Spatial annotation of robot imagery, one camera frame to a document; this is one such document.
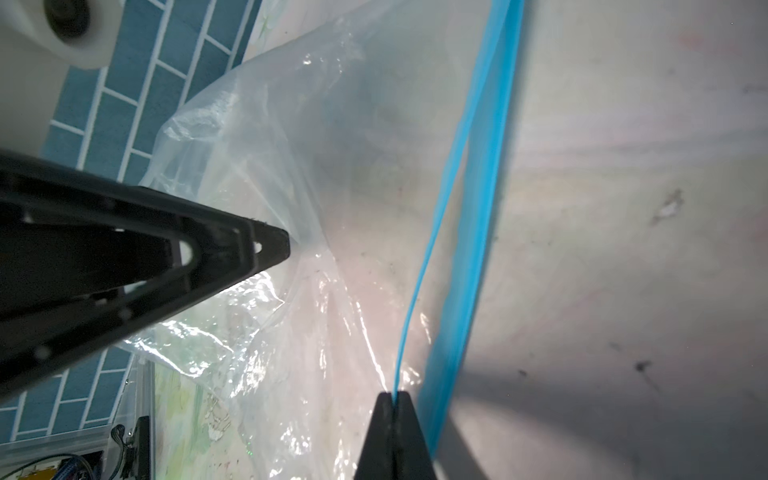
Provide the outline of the clear zip top bag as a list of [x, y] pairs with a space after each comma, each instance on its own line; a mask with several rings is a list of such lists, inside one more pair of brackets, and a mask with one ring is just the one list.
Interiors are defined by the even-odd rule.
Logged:
[[143, 185], [290, 257], [130, 339], [223, 404], [255, 479], [349, 479], [374, 403], [434, 452], [479, 296], [520, 1], [369, 1], [162, 126]]

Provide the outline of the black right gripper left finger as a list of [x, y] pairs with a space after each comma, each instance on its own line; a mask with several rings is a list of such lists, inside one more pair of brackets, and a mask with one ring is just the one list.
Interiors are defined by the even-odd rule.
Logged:
[[355, 480], [395, 478], [394, 426], [392, 396], [388, 392], [382, 392], [377, 396], [372, 411], [354, 475]]

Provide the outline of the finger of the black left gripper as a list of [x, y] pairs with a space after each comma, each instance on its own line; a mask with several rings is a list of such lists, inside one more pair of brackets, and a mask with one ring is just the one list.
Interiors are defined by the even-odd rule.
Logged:
[[1, 155], [1, 380], [34, 384], [287, 260], [264, 222]]

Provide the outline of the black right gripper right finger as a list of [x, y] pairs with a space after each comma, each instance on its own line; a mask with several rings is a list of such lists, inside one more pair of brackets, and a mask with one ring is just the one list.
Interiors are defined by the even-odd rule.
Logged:
[[437, 479], [413, 401], [406, 391], [399, 391], [394, 402], [393, 457], [394, 479]]

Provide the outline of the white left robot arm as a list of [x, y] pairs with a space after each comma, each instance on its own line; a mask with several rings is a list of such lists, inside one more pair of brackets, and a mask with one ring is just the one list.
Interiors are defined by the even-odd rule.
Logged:
[[1, 5], [1, 394], [287, 260], [266, 223], [39, 158], [70, 67], [108, 64], [117, 1]]

